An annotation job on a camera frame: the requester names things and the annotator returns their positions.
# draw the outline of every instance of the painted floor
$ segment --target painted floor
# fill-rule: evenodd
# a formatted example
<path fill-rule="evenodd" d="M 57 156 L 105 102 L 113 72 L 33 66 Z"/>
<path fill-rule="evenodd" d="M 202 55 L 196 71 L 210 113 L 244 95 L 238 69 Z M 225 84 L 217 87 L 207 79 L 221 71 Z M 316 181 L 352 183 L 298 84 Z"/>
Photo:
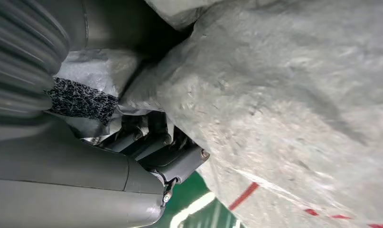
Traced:
<path fill-rule="evenodd" d="M 194 172 L 176 185 L 162 218 L 147 228 L 244 228 Z"/>

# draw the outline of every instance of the wrinkled fabric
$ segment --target wrinkled fabric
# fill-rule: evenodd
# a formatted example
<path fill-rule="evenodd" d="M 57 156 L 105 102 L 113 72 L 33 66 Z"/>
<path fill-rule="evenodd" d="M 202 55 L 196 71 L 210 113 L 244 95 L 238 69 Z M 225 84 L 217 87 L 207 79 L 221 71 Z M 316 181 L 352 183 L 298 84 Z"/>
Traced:
<path fill-rule="evenodd" d="M 64 119 L 78 138 L 100 142 L 101 136 L 117 132 L 118 97 L 141 62 L 128 50 L 72 51 L 54 76 L 56 83 L 47 94 L 50 110 Z"/>
<path fill-rule="evenodd" d="M 219 3 L 120 105 L 162 110 L 250 228 L 383 224 L 383 0 Z"/>

